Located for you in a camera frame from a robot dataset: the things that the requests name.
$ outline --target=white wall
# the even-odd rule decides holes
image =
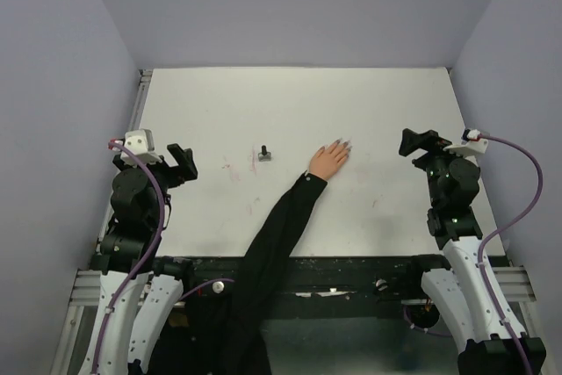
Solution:
[[[492,0],[453,69],[465,121],[531,150],[544,168],[544,195],[504,237],[530,274],[551,355],[562,368],[562,0]],[[499,224],[536,189],[528,161],[493,146],[483,177]]]
[[[452,66],[489,0],[104,0],[140,67]]]
[[[138,72],[102,0],[0,0],[0,372],[45,375]]]

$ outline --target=white table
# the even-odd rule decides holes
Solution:
[[[445,69],[195,68],[154,71],[140,127],[159,153],[173,142],[193,148],[199,170],[170,191],[158,255],[244,255],[312,154],[343,137],[349,162],[293,256],[410,256],[438,249],[426,177],[398,155],[402,129],[458,142],[464,124]],[[262,144],[271,162],[257,160]],[[473,209],[484,234],[495,229],[482,185]],[[487,251],[502,255],[501,242]]]

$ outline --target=purple cable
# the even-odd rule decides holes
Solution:
[[[482,241],[482,243],[480,244],[479,249],[478,249],[478,262],[480,263],[479,268],[480,268],[480,273],[482,274],[482,279],[484,280],[484,284],[486,285],[486,289],[488,290],[488,294],[490,295],[490,299],[494,303],[494,307],[495,307],[496,311],[500,315],[502,321],[505,321],[507,316],[504,314],[503,309],[501,309],[500,301],[498,300],[498,298],[495,295],[492,284],[490,283],[490,278],[488,277],[488,275],[486,273],[486,266],[484,264],[482,264],[483,263],[483,256],[484,256],[484,248],[486,247],[486,244],[488,242],[490,242],[496,235],[498,235],[498,234],[504,232],[505,230],[507,230],[508,228],[512,227],[516,222],[518,222],[523,217],[525,217],[530,212],[530,210],[532,210],[533,207],[537,204],[538,199],[541,196],[541,192],[543,191],[543,170],[541,169],[540,164],[538,163],[537,159],[533,156],[533,154],[531,154],[525,148],[520,147],[520,146],[518,146],[517,144],[514,144],[511,141],[506,141],[506,140],[503,140],[502,138],[496,138],[495,136],[481,135],[481,137],[486,139],[486,140],[496,141],[496,142],[500,142],[500,143],[505,144],[505,145],[509,145],[510,147],[515,148],[518,151],[521,151],[522,153],[524,153],[527,157],[529,157],[529,159],[535,165],[535,169],[537,169],[537,176],[538,176],[537,192],[535,193],[535,197],[533,198],[532,201],[530,201],[530,204],[527,206],[527,208],[525,208],[519,215],[517,215],[514,219],[512,219],[504,227],[495,229],[489,236],[486,237],[486,239],[484,239],[484,241]],[[533,371],[530,367],[529,359],[527,358],[527,355],[525,354],[525,350],[523,349],[523,346],[521,345],[521,342],[519,341],[519,338],[517,337],[517,334],[513,330],[513,327],[511,327],[511,324],[509,322],[506,322],[506,321],[503,322],[503,324],[504,324],[506,330],[509,332],[509,335],[511,335],[511,337],[513,338],[513,341],[515,343],[517,351],[521,355],[521,359],[523,361],[523,366],[525,367],[525,372],[527,373],[527,375],[533,375]]]
[[[217,281],[222,281],[222,282],[227,282],[227,283],[233,283],[234,282],[234,280],[231,279],[231,278],[215,278],[214,280],[205,281],[204,283],[201,283],[197,287],[193,287],[191,290],[189,290],[184,296],[182,296],[179,299],[184,300],[188,296],[191,296],[197,290],[202,289],[203,287],[206,287],[206,286],[211,285],[213,283],[216,283]]]
[[[111,309],[115,306],[115,302],[117,302],[117,300],[119,299],[119,296],[121,295],[123,290],[125,290],[125,287],[126,287],[127,283],[129,281],[131,281],[134,276],[136,276],[136,274],[142,268],[144,263],[148,260],[148,257],[151,256],[153,254],[153,252],[155,252],[155,249],[158,247],[158,243],[159,243],[160,239],[162,238],[162,231],[164,229],[164,219],[166,217],[166,214],[165,214],[164,196],[162,195],[162,190],[160,189],[160,185],[156,181],[155,176],[148,169],[147,165],[144,162],[142,162],[141,160],[139,160],[139,158],[135,154],[133,154],[133,152],[131,152],[125,146],[123,146],[121,144],[118,144],[114,141],[110,141],[108,145],[111,148],[117,148],[117,149],[123,151],[125,154],[127,154],[129,157],[131,157],[131,160],[133,160],[134,163],[137,166],[139,166],[139,168],[142,171],[144,171],[146,173],[146,175],[148,177],[148,180],[150,181],[150,183],[155,188],[156,197],[158,197],[158,208],[159,208],[159,211],[160,211],[160,216],[159,216],[159,219],[158,219],[158,227],[156,229],[155,238],[153,239],[152,243],[150,243],[150,246],[148,246],[148,249],[145,252],[145,254],[142,256],[142,258],[139,260],[139,262],[133,267],[131,272],[129,272],[129,274],[125,277],[123,282],[119,285],[119,287],[117,288],[117,290],[113,294],[112,299],[109,301],[109,303],[107,305],[107,307]],[[99,328],[99,334],[97,335],[97,341],[96,341],[96,348],[94,349],[94,357],[92,358],[91,374],[97,374],[97,366],[98,366],[98,363],[99,363],[99,355],[101,354],[102,343],[104,342],[105,330],[107,329],[107,322],[109,321],[110,315],[111,314],[105,314],[104,315],[104,318],[102,319],[101,326]]]
[[[443,337],[443,338],[451,338],[452,337],[451,334],[439,333],[439,332],[436,332],[436,331],[429,331],[428,329],[425,329],[425,328],[422,328],[422,327],[417,327],[416,325],[414,325],[414,323],[410,319],[410,314],[407,310],[407,307],[403,306],[402,309],[403,309],[403,313],[404,313],[404,321],[406,321],[408,323],[408,325],[410,326],[410,329],[413,329],[415,331],[419,331],[423,334],[432,335],[434,337]]]

